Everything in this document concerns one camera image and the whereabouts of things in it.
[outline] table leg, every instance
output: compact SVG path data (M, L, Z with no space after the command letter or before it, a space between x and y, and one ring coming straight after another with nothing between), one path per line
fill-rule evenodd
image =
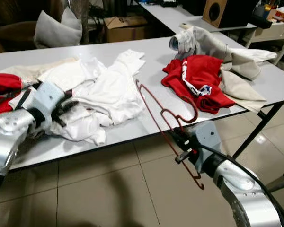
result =
M280 189L283 189L284 188L284 177L280 176L279 178L270 182L269 184L266 185L266 188L269 190L269 192L275 192Z
M239 37L237 39L237 43L242 43L243 38L246 35L246 33L247 33L247 29L244 29L244 30L240 31Z
M264 114L262 111L258 113L258 116L262 118L260 124L253 130L253 132L248 136L248 138L243 142L243 144L239 147L239 149L232 156L236 159L243 150L251 143L251 141L262 131L265 125L272 119L272 117L278 112L278 110L282 107L284 102L277 103L273 106L273 108L268 112L268 114Z
M251 35L251 37L250 37L250 39L247 41L247 43L245 44L245 47L248 49L249 48L249 46L251 45L251 43L252 43L252 39L255 37L255 34L256 34L256 29L252 32L252 35Z
M276 65L280 59L283 57L284 55L284 46L282 47L281 52L278 54L277 58L273 60L273 64Z

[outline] white table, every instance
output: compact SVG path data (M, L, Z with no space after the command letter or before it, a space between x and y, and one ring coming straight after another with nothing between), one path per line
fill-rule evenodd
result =
M155 18L157 18L160 22L166 25L174 33L179 33L180 31L182 31L182 28L179 27L179 25L182 23L198 26L204 28L209 32L256 28L255 25L252 25L250 23L248 23L247 26L217 28L203 20L202 16L194 16L191 13L187 12L185 9L183 9L181 6L162 7L161 5L152 6L146 5L145 3L141 2L139 3L144 9L150 12Z
M230 47L242 47L221 33L214 33L214 35L227 43ZM169 39L170 37L166 37L120 43L0 53L0 70L13 65L50 63L72 56L78 56L83 60L95 56L106 66L109 66L119 53L130 48L132 50L145 52L144 59L146 60L146 64L141 68L136 78L154 93L164 107L170 108L174 110L175 113L181 114L188 119L191 116L191 107L181 101L169 88L162 86L160 83L161 79L166 76L162 68L165 67L175 55L175 52L169 49ZM284 102L284 72L268 62L263 63L261 69L261 74L254 81L249 83L268 100L267 105ZM154 111L157 110L154 102L150 103L150 106ZM245 111L244 108L235 105L231 108L221 109L216 115L199 112L199 118L196 122L223 118ZM158 111L155 112L155 116L156 119L158 119ZM121 125L107 128L107 140L102 147L158 132L159 130L156 128L149 113L145 111L136 119L128 120ZM17 157L12 169L64 158L98 148L101 147L83 141L72 142L61 137L44 136L38 140L38 142L32 142L31 144L26 143L23 148L20 149L20 155Z

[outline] pile of clothes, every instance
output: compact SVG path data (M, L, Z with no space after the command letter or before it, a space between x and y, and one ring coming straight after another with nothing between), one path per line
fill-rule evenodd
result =
M0 75L9 75L11 81L16 81L10 88L49 81L64 92L71 92L72 97L63 105L77 104L60 116L63 125L54 121L46 133L98 145L106 140L103 127L121 124L143 111L144 103L133 79L145 63L143 56L142 52L127 50L108 68L96 58L89 62L71 58L46 65L14 66L2 70ZM8 110L15 109L20 101L22 107L28 107L36 92L34 87L29 89L24 101L24 91L6 100Z
M238 104L258 113L266 103L245 79L255 79L261 72L258 64L276 53L229 48L196 26L173 36L169 46L178 53L163 69L168 75L161 83L184 101L193 99L201 111L216 114Z

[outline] gray pillow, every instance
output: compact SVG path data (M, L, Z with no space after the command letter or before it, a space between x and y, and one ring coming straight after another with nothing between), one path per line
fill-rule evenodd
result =
M40 13L37 21L34 42L38 49L46 47L75 46L80 44L82 37L81 20L77 19L70 8L63 12L61 23Z

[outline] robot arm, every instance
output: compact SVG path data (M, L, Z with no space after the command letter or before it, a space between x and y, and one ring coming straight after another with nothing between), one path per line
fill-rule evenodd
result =
M206 173L213 178L213 182L230 204L238 227L281 226L276 208L252 177L229 160L199 146L206 144L220 152L221 140L212 121L187 128L185 136L175 133L172 136L184 150L176 157L176 162L181 163L188 158L197 172Z
M52 83L42 83L26 109L0 114L0 186L27 135L37 135L52 124L51 114L64 98Z

